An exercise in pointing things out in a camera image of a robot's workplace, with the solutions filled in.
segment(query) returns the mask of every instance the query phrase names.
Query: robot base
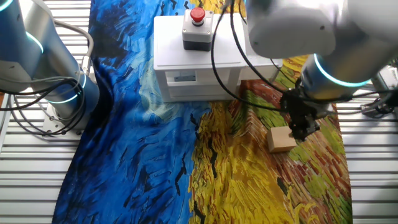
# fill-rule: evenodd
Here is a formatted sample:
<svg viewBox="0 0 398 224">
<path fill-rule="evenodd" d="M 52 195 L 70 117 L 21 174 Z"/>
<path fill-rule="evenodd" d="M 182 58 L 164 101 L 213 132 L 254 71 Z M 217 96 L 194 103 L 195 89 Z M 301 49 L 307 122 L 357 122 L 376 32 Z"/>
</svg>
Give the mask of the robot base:
<svg viewBox="0 0 398 224">
<path fill-rule="evenodd" d="M 51 104 L 49 104 L 47 107 L 47 113 L 51 116 L 56 117 L 56 115 L 53 112 L 53 106 Z M 65 127 L 65 125 L 59 121 L 50 119 L 48 116 L 44 118 L 43 130 L 56 132 L 63 127 Z M 42 136 L 42 137 L 47 141 L 65 141 L 65 140 L 76 141 L 80 140 L 82 134 L 83 130 L 73 129 L 67 132 L 66 134 L 59 134 L 56 136 Z"/>
</svg>

